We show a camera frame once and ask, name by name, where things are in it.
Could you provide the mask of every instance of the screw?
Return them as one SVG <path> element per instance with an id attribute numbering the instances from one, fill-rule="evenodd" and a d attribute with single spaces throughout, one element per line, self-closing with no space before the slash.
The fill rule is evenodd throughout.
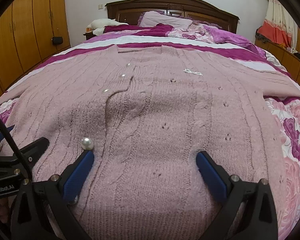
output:
<path id="1" fill-rule="evenodd" d="M 269 181 L 267 179 L 261 179 L 263 185 L 268 185 Z"/>
<path id="2" fill-rule="evenodd" d="M 50 179 L 52 180 L 52 181 L 57 181 L 58 179 L 59 179 L 59 175 L 58 174 L 54 174 L 54 175 L 52 175 L 51 177 L 50 177 Z"/>
<path id="3" fill-rule="evenodd" d="M 20 169 L 15 169 L 15 170 L 13 171 L 13 173 L 14 173 L 15 175 L 19 175 L 19 174 L 20 174 Z"/>
<path id="4" fill-rule="evenodd" d="M 27 185 L 29 183 L 29 179 L 24 179 L 23 181 L 22 181 L 22 184 L 23 185 Z"/>
<path id="5" fill-rule="evenodd" d="M 239 179 L 240 179 L 240 178 L 239 178 L 238 175 L 235 175 L 235 174 L 234 174 L 234 175 L 231 176 L 231 180 L 234 181 L 234 182 L 238 182 Z"/>

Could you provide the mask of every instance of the pearl button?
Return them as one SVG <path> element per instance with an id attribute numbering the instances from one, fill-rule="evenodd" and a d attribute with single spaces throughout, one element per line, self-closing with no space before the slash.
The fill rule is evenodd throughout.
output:
<path id="1" fill-rule="evenodd" d="M 82 149 L 91 151 L 94 147 L 93 141 L 89 137 L 83 137 L 80 140 Z"/>

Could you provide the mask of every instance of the knitted sweater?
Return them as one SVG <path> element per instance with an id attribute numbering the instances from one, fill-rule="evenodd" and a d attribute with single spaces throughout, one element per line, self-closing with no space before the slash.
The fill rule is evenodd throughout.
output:
<path id="1" fill-rule="evenodd" d="M 283 156 L 263 96 L 300 96 L 283 74 L 210 52 L 113 46 L 48 65 L 5 96 L 18 93 L 7 121 L 17 145 L 50 141 L 34 181 L 73 163 L 82 137 L 94 141 L 72 210 L 93 239 L 198 239 L 220 210 L 195 164 L 201 150 L 242 180 L 268 179 L 281 220 Z"/>

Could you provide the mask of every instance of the wardrobe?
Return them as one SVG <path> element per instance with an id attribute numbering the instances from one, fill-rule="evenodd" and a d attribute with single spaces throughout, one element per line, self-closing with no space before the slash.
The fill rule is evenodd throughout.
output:
<path id="1" fill-rule="evenodd" d="M 63 42 L 54 45 L 53 37 L 62 37 Z M 68 48 L 65 0 L 14 0 L 0 17 L 0 95 Z"/>

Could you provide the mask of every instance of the wooden headboard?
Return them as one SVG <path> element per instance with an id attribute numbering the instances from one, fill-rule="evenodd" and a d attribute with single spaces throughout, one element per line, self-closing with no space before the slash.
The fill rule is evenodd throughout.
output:
<path id="1" fill-rule="evenodd" d="M 236 33 L 239 20 L 237 16 L 202 0 L 123 0 L 107 3 L 106 7 L 108 18 L 130 25 L 137 25 L 140 14 L 152 10 L 215 23 L 232 33 Z"/>

